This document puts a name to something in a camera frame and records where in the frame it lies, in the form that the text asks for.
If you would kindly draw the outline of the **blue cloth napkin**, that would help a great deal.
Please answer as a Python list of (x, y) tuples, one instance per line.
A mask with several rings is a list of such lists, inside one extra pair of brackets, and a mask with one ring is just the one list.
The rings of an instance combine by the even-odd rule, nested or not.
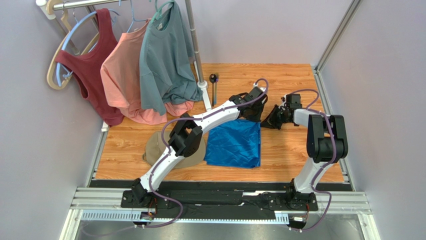
[(236, 119), (208, 133), (204, 160), (208, 165), (253, 169), (261, 166), (259, 122)]

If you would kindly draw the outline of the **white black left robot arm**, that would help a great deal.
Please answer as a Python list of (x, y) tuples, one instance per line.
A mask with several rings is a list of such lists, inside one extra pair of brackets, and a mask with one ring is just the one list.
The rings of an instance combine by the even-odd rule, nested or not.
[(225, 103), (205, 113), (194, 116), (184, 114), (166, 123), (162, 134), (168, 125), (175, 125), (169, 134), (169, 140), (161, 137), (165, 150), (150, 170), (132, 183), (131, 191), (135, 198), (141, 202), (146, 194), (156, 191), (179, 162), (199, 149), (203, 135), (213, 128), (239, 118), (259, 119), (267, 93), (268, 87), (258, 87), (255, 83), (250, 92), (233, 95)]

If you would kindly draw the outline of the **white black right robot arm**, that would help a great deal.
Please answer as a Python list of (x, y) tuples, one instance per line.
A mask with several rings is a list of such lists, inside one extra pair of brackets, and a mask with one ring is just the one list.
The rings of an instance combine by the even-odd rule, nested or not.
[(308, 158), (301, 172), (291, 181), (289, 192), (311, 194), (324, 173), (348, 155), (349, 145), (345, 118), (342, 115), (326, 114), (309, 105), (303, 107), (300, 91), (282, 97), (261, 122), (261, 127), (281, 129), (283, 124), (307, 128), (306, 151)]

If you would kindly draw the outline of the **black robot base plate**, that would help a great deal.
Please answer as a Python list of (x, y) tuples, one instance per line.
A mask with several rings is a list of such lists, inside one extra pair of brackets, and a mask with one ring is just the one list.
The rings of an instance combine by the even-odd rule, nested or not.
[(259, 209), (272, 211), (318, 211), (318, 202), (314, 193), (289, 193), (283, 191), (242, 190), (159, 190), (162, 197), (154, 193), (144, 195), (138, 201), (131, 190), (122, 194), (122, 208), (154, 208), (171, 209), (179, 201), (184, 206), (256, 206)]

